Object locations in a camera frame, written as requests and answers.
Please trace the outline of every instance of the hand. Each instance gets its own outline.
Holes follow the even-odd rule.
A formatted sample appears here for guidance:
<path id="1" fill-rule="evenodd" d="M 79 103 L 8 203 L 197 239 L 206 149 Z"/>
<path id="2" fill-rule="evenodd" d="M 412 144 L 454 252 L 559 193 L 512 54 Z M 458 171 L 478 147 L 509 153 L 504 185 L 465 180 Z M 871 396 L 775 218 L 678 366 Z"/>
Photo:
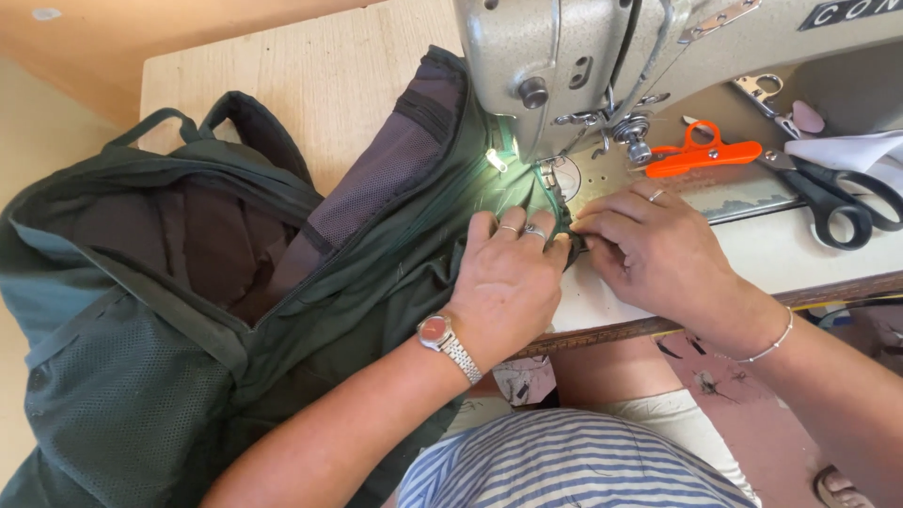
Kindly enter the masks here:
<path id="1" fill-rule="evenodd" d="M 656 191 L 655 182 L 643 180 L 577 213 L 571 229 L 586 235 L 593 267 L 621 301 L 712 342 L 747 326 L 743 344 L 722 344 L 722 350 L 760 353 L 780 336 L 787 311 L 731 269 L 699 212 L 670 193 L 650 202 Z M 782 323 L 777 329 L 774 319 Z"/>
<path id="2" fill-rule="evenodd" d="M 509 208 L 500 224 L 491 212 L 470 219 L 461 273 L 442 310 L 484 373 L 544 332 L 561 300 L 571 240 L 561 233 L 544 252 L 542 237 L 519 233 L 525 221 L 520 207 Z M 540 211 L 530 223 L 548 238 L 555 218 Z"/>

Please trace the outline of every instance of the wristwatch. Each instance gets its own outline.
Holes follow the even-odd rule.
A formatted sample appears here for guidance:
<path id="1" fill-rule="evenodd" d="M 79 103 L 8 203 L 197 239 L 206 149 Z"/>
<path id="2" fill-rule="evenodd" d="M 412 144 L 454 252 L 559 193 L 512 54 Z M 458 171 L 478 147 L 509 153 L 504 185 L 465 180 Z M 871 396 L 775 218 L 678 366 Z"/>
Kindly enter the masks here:
<path id="1" fill-rule="evenodd" d="M 458 336 L 452 330 L 452 319 L 447 315 L 429 315 L 417 325 L 417 337 L 424 346 L 445 354 L 461 367 L 470 384 L 476 384 L 483 374 L 479 373 L 477 364 L 464 351 Z"/>

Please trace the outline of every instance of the mesh pocket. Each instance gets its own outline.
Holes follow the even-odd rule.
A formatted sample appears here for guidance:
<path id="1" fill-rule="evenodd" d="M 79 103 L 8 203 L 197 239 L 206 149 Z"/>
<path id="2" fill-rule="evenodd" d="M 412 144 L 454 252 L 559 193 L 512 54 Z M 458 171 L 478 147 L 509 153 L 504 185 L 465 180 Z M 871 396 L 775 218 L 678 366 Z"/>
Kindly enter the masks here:
<path id="1" fill-rule="evenodd" d="M 333 248 L 340 247 L 400 189 L 406 188 L 439 152 L 423 127 L 392 113 L 373 143 L 361 154 L 308 222 Z"/>
<path id="2" fill-rule="evenodd" d="M 25 412 L 44 464 L 26 481 L 52 503 L 162 505 L 230 385 L 222 364 L 123 296 L 32 369 Z"/>

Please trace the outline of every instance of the blue and white striped shirt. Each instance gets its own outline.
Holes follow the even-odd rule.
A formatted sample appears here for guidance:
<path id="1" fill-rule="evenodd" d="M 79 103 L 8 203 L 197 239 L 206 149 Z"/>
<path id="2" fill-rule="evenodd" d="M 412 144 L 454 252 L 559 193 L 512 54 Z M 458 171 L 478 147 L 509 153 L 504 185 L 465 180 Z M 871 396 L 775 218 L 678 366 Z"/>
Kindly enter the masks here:
<path id="1" fill-rule="evenodd" d="M 427 448 L 402 480 L 398 506 L 756 505 L 702 459 L 647 428 L 551 409 L 515 413 Z"/>

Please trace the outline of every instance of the backpack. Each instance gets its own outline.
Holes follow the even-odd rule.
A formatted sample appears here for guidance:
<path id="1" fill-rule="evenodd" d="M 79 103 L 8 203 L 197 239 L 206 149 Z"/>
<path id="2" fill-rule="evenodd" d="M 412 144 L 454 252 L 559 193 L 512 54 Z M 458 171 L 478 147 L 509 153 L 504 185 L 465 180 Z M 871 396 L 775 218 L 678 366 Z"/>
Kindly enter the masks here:
<path id="1" fill-rule="evenodd" d="M 167 118 L 184 146 L 129 146 Z M 213 135 L 226 119 L 241 144 Z M 31 347 L 38 443 L 0 506 L 197 505 L 267 431 L 442 307 L 470 216 L 515 205 L 568 231 L 554 177 L 518 161 L 506 120 L 439 48 L 325 198 L 248 95 L 227 93 L 199 127 L 156 111 L 0 216 L 0 292 Z M 349 505 L 383 503 L 460 403 L 402 441 Z"/>

